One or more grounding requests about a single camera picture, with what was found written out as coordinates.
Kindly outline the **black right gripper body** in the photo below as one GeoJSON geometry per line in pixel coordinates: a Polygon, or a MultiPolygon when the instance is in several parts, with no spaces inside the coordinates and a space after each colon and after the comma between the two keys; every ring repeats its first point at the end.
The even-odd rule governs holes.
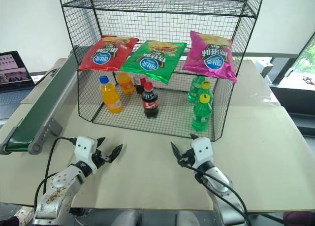
{"type": "Polygon", "coordinates": [[[180,159],[178,160],[178,164],[180,166],[193,167],[193,165],[195,164],[195,152],[193,148],[188,149],[182,154],[179,153],[179,158],[180,159]]]}

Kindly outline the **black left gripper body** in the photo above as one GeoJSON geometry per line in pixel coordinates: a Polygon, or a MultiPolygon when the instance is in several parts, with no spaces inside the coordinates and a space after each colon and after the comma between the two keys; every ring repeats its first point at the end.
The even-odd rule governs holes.
{"type": "Polygon", "coordinates": [[[110,159],[108,156],[103,156],[102,152],[99,149],[96,149],[95,153],[92,154],[92,161],[97,168],[100,168],[106,162],[109,162],[110,159]]]}

